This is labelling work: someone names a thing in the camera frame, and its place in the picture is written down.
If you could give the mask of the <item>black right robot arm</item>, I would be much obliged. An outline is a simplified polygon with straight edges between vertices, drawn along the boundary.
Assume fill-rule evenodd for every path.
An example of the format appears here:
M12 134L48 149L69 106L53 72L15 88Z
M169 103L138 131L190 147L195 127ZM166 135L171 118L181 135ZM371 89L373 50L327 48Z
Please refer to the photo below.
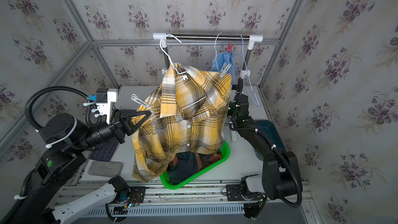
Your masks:
M245 139L262 157L262 173L241 178L238 185L227 185L229 201L244 200L244 216L256 219L267 200L281 200L290 207L302 205L303 186L299 164L292 151L285 151L272 141L249 115L248 96L243 94L244 82L232 86L236 96L228 108L229 128Z

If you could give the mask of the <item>light blue shirt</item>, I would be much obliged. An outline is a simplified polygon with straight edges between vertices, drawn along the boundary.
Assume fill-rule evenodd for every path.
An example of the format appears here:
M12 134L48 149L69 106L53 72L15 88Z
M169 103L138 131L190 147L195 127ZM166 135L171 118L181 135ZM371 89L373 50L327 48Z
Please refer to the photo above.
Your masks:
M230 54L228 54L227 52L222 52L222 53L218 54L213 59L210 70L212 72L220 72L224 63L232 64L230 71L231 71L232 84L234 84L236 81L236 67L235 67L234 52L231 51Z

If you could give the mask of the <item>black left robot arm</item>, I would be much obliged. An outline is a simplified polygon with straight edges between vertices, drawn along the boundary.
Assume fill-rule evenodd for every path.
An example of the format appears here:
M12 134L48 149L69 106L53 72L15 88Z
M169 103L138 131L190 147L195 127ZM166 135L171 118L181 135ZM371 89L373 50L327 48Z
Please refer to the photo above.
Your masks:
M33 106L43 95L53 91L68 91L85 99L86 120L67 114L57 114L46 125L34 118ZM54 86L42 89L30 97L25 116L46 144L46 151L35 168L25 177L15 203L2 219L3 224L71 224L91 210L120 203L124 209L137 206L141 195L126 181L116 176L98 190L71 203L50 208L54 195L86 162L84 153L103 148L112 142L124 143L151 116L149 110L117 110L116 89L98 89L87 95L77 89Z

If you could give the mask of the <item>yellow plaid shirt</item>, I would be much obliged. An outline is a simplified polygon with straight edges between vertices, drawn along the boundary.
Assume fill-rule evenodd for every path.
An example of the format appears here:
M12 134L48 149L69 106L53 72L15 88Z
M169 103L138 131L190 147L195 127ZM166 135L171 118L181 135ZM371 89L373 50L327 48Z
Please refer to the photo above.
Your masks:
M204 155L223 145L232 76L175 63L147 97L147 121L134 133L133 177L149 182L163 174L180 152Z

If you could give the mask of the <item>dark multicolour plaid shirt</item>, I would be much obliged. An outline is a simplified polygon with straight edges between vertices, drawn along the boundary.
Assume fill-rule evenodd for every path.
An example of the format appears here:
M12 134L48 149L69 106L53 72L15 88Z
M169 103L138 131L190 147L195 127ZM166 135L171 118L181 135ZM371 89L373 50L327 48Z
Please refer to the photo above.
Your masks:
M167 168L169 180L173 185L180 184L221 158L222 153L219 150L208 155L190 151L177 153Z

